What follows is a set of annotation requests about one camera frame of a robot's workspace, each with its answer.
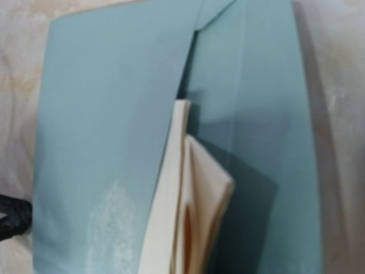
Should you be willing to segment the teal paper envelope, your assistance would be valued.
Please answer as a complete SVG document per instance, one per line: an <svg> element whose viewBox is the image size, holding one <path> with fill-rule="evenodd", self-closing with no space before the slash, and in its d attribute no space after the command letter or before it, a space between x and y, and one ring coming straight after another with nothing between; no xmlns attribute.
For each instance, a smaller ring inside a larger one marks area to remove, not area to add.
<svg viewBox="0 0 365 274"><path fill-rule="evenodd" d="M138 273L179 99L190 102L185 138L234 180L205 273L322 273L313 131L290 1L136 1L50 24L34 273Z"/></svg>

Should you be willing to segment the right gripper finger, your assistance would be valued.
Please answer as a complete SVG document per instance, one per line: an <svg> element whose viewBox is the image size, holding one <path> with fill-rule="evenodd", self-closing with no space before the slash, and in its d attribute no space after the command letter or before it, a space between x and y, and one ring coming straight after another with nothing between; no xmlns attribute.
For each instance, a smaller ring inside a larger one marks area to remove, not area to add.
<svg viewBox="0 0 365 274"><path fill-rule="evenodd" d="M1 195L1 241L23 235L32 225L32 204L23 199Z"/></svg>

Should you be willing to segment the beige lined letter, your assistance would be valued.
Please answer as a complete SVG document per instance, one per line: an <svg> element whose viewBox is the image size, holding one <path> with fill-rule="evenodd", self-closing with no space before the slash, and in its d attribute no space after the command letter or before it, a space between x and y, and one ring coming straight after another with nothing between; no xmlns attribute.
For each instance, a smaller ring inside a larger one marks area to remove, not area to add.
<svg viewBox="0 0 365 274"><path fill-rule="evenodd" d="M182 164L171 273L205 273L234 180L192 136L184 140Z"/></svg>
<svg viewBox="0 0 365 274"><path fill-rule="evenodd" d="M190 102L176 100L149 214L138 273L171 273L179 214L181 169Z"/></svg>

